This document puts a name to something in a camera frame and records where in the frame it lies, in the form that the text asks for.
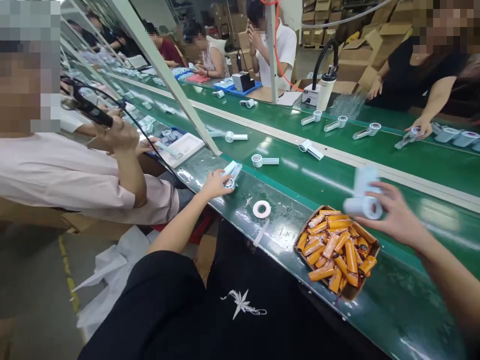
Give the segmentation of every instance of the hand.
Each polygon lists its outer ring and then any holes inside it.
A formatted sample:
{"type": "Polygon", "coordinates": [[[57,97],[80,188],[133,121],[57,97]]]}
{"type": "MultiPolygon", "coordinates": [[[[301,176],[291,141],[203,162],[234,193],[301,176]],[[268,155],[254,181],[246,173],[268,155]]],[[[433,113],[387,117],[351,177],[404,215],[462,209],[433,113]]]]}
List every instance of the hand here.
{"type": "Polygon", "coordinates": [[[258,49],[259,46],[263,45],[262,37],[260,36],[260,33],[255,30],[252,24],[248,26],[248,29],[246,32],[248,33],[248,39],[250,40],[250,44],[253,45],[255,49],[258,49]]]}
{"type": "Polygon", "coordinates": [[[385,182],[375,181],[370,185],[380,188],[382,193],[367,192],[365,195],[377,198],[388,214],[384,220],[369,220],[363,217],[356,217],[355,220],[360,225],[381,231],[422,253],[422,248],[428,246],[426,242],[433,237],[409,209],[400,190],[385,182]]]}
{"type": "Polygon", "coordinates": [[[204,199],[209,202],[212,199],[218,198],[222,195],[230,194],[234,189],[224,188],[224,183],[230,179],[231,175],[221,176],[223,169],[218,169],[215,172],[211,171],[208,173],[206,182],[201,187],[199,195],[203,196],[204,199]]]}
{"type": "Polygon", "coordinates": [[[113,116],[111,128],[95,123],[96,135],[118,154],[121,152],[135,152],[139,144],[139,133],[135,128],[118,116],[113,116]]]}
{"type": "Polygon", "coordinates": [[[383,89],[383,81],[380,76],[376,76],[375,80],[373,80],[373,83],[371,84],[370,91],[368,92],[368,99],[372,100],[375,98],[378,94],[382,94],[382,89],[383,89]]]}
{"type": "Polygon", "coordinates": [[[409,132],[412,128],[419,126],[421,128],[420,134],[423,134],[423,133],[425,134],[420,136],[418,139],[423,140],[432,133],[432,123],[430,123],[431,120],[432,119],[420,116],[417,120],[415,120],[415,122],[409,128],[406,128],[405,131],[409,132]]]}
{"type": "Polygon", "coordinates": [[[197,68],[196,70],[192,70],[195,74],[207,76],[207,70],[202,69],[202,68],[197,68]]]}
{"type": "MultiPolygon", "coordinates": [[[[155,143],[157,141],[160,141],[160,139],[158,137],[149,137],[149,139],[152,142],[153,146],[155,146],[155,149],[158,149],[159,147],[156,146],[155,143]]],[[[147,139],[140,141],[135,150],[137,156],[140,156],[143,153],[150,153],[152,151],[154,151],[154,149],[150,146],[147,139]]]]}

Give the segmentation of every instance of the red stool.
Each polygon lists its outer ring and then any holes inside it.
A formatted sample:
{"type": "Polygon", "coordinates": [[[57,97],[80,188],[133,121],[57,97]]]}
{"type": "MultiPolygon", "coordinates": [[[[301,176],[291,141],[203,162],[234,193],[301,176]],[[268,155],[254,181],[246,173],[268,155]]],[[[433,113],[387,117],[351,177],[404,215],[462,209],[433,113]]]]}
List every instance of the red stool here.
{"type": "MultiPolygon", "coordinates": [[[[205,234],[207,229],[215,220],[215,213],[210,207],[207,206],[202,211],[200,218],[201,218],[200,223],[190,235],[190,239],[188,240],[189,243],[197,244],[197,245],[200,244],[200,240],[202,239],[202,236],[205,234]]],[[[167,225],[168,223],[161,224],[161,225],[152,225],[151,227],[157,230],[159,233],[161,233],[162,230],[165,229],[167,225]]]]}

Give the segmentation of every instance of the metal pole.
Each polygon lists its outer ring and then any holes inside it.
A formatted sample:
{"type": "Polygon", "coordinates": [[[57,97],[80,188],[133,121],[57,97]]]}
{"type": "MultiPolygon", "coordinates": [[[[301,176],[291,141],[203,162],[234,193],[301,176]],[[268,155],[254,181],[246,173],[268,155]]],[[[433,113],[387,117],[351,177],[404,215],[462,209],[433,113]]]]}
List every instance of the metal pole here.
{"type": "Polygon", "coordinates": [[[150,64],[155,69],[156,73],[159,74],[163,82],[167,84],[174,99],[180,104],[182,110],[185,112],[188,119],[193,123],[207,147],[212,153],[219,156],[222,152],[209,135],[207,128],[202,120],[200,120],[199,115],[180,87],[177,79],[175,79],[175,77],[172,75],[172,72],[170,71],[164,58],[162,55],[160,55],[157,47],[148,36],[144,26],[142,25],[142,22],[135,14],[132,5],[129,3],[129,0],[107,0],[107,2],[109,3],[110,8],[116,11],[123,24],[127,26],[137,45],[140,46],[143,53],[150,61],[150,64]]]}
{"type": "Polygon", "coordinates": [[[84,67],[88,69],[89,72],[92,73],[93,77],[95,79],[98,79],[103,85],[105,85],[108,90],[113,94],[113,97],[116,100],[120,100],[122,97],[115,91],[113,87],[109,85],[108,82],[105,81],[105,79],[100,75],[98,72],[94,70],[93,67],[90,66],[88,62],[85,61],[85,59],[79,55],[78,52],[75,51],[75,49],[69,44],[68,41],[66,41],[64,38],[60,37],[60,45],[64,47],[70,54],[72,54],[79,62],[82,64],[84,67]]]}
{"type": "Polygon", "coordinates": [[[75,0],[70,0],[70,2],[73,5],[73,7],[77,10],[77,12],[83,17],[83,19],[88,24],[90,24],[93,31],[97,35],[97,38],[100,39],[105,44],[105,46],[109,49],[109,51],[118,59],[118,61],[120,61],[120,64],[123,64],[125,66],[126,65],[125,61],[122,60],[122,58],[115,52],[115,50],[110,46],[110,44],[104,39],[104,37],[102,36],[100,31],[90,22],[87,15],[85,15],[85,13],[82,11],[82,9],[80,9],[79,6],[75,3],[75,0]]]}
{"type": "Polygon", "coordinates": [[[83,45],[86,47],[85,50],[89,50],[90,45],[85,41],[85,39],[78,32],[75,31],[75,29],[68,23],[67,20],[65,20],[65,18],[62,15],[60,15],[60,20],[63,21],[71,30],[71,32],[83,43],[83,45]]]}
{"type": "Polygon", "coordinates": [[[277,57],[275,55],[275,5],[266,6],[266,18],[268,21],[267,42],[268,56],[270,58],[270,80],[271,80],[271,102],[276,104],[279,102],[279,88],[277,86],[277,57]]]}

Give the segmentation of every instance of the black cable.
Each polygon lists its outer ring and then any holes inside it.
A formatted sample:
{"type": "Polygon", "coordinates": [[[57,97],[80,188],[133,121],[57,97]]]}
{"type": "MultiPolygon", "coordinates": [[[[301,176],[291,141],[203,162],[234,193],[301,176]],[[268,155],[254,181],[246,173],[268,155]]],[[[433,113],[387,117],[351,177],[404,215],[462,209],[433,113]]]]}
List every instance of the black cable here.
{"type": "Polygon", "coordinates": [[[164,158],[160,155],[159,151],[157,150],[157,148],[155,147],[155,145],[152,143],[152,141],[149,139],[148,135],[144,132],[144,130],[142,129],[142,127],[140,126],[140,124],[138,123],[137,120],[135,120],[132,115],[127,111],[126,107],[127,107],[127,103],[122,99],[122,101],[117,101],[115,100],[112,96],[110,96],[109,94],[107,94],[105,91],[103,90],[100,90],[96,87],[93,87],[93,86],[90,86],[90,85],[87,85],[85,84],[84,82],[78,80],[77,78],[75,79],[72,79],[71,77],[68,77],[68,76],[60,76],[60,79],[70,79],[71,81],[75,80],[77,83],[79,83],[80,85],[82,85],[82,87],[84,88],[88,88],[88,89],[91,89],[95,92],[99,92],[101,93],[102,95],[106,96],[107,98],[109,98],[110,100],[112,100],[120,109],[122,109],[125,114],[127,114],[130,119],[133,121],[133,123],[136,125],[136,127],[141,131],[142,135],[145,136],[146,140],[148,141],[148,144],[151,146],[151,148],[155,151],[156,155],[160,158],[161,162],[162,162],[162,165],[164,165],[172,174],[175,174],[174,170],[172,169],[172,167],[164,160],[164,158]]]}

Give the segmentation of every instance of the white tape roll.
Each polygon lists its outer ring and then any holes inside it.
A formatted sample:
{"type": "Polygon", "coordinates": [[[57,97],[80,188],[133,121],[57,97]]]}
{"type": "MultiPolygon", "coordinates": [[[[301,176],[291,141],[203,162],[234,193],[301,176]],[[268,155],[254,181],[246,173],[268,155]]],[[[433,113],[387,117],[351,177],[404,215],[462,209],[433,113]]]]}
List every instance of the white tape roll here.
{"type": "Polygon", "coordinates": [[[351,197],[343,202],[343,212],[348,216],[378,220],[382,217],[382,205],[372,196],[351,197]]]}
{"type": "Polygon", "coordinates": [[[260,200],[260,201],[257,201],[257,202],[253,205],[253,215],[255,215],[255,216],[256,216],[257,218],[259,218],[259,219],[268,218],[271,211],[272,211],[272,207],[270,206],[270,204],[268,203],[268,201],[260,200]],[[264,211],[264,212],[260,212],[260,211],[259,211],[259,208],[260,208],[261,206],[264,206],[264,207],[265,207],[265,211],[264,211]]]}

